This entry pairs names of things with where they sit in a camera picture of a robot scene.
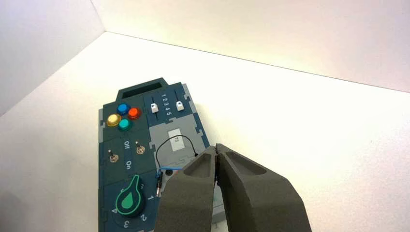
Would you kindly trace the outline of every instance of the white backdrop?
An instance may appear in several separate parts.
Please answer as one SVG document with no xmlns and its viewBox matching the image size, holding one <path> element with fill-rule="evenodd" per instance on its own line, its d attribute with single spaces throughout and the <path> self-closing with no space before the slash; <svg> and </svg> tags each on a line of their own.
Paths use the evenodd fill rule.
<svg viewBox="0 0 410 232">
<path fill-rule="evenodd" d="M 0 0 L 0 116 L 103 32 L 89 0 Z"/>
<path fill-rule="evenodd" d="M 410 92 L 409 0 L 92 0 L 107 31 Z"/>
<path fill-rule="evenodd" d="M 1 117 L 0 231 L 97 231 L 98 109 L 158 77 L 212 145 L 288 178 L 314 232 L 410 230 L 409 93 L 105 33 Z"/>
</svg>

